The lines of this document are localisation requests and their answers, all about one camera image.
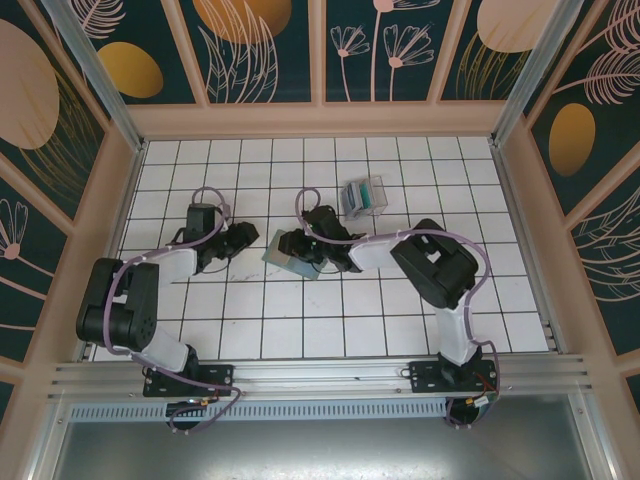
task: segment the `ventilation grille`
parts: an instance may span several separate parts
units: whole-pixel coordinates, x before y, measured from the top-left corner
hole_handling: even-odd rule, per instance
[[[187,412],[176,421],[208,419],[225,404],[209,405],[204,411]],[[133,406],[123,404],[76,404],[71,410],[71,422],[164,422],[166,403],[145,403]],[[444,399],[402,400],[342,400],[246,402],[227,412],[221,421],[249,420],[350,420],[367,418],[420,418],[444,417]]]

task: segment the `black bracket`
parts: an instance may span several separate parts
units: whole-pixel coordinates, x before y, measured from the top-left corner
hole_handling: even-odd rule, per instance
[[[473,371],[470,372],[471,375],[455,383],[452,383],[451,379],[446,379],[442,371],[442,361],[439,359],[409,363],[407,378],[411,382],[411,391],[413,393],[482,393],[485,386],[478,375],[481,375],[494,389],[497,385],[496,367],[492,360],[476,360]]]
[[[149,398],[167,397],[228,397],[230,390],[215,392],[202,387],[194,387],[169,378],[166,375],[147,368],[144,375],[142,395]],[[213,385],[233,385],[233,365],[200,365],[194,380]]]

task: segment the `enclosure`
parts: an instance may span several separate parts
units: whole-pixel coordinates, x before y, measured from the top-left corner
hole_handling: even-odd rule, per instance
[[[0,476],[636,478],[639,46],[637,0],[5,2]],[[347,219],[376,176],[384,211]],[[203,186],[259,238],[159,291],[243,392],[185,439],[76,319],[94,262],[168,244]],[[487,252],[486,420],[449,429],[403,376],[441,343],[402,269],[263,260],[303,187],[352,234],[431,219]]]

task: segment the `transparent plastic box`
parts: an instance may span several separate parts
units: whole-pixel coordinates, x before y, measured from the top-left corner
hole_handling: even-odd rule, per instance
[[[340,203],[347,220],[380,215],[389,204],[379,175],[349,182],[340,191]]]

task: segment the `white grid floor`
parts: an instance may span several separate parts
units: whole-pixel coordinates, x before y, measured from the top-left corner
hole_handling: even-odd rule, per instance
[[[319,188],[322,203],[337,208],[339,187],[369,175],[382,176],[389,206],[380,217],[345,222],[350,233],[393,232],[432,218],[483,244],[493,277],[472,301],[477,337],[491,338],[500,352],[548,350],[484,138],[152,142],[121,258],[169,242],[185,224],[192,191],[213,186],[223,191],[235,220],[253,223],[260,238],[228,270],[160,292],[161,325],[193,345],[201,359],[435,354],[434,312],[400,269],[303,281],[261,261],[278,229],[298,228],[293,202],[302,185]],[[205,201],[215,201],[208,195]],[[214,261],[207,270],[223,266]],[[333,271],[333,265],[326,270]],[[112,359],[101,348],[91,358]]]

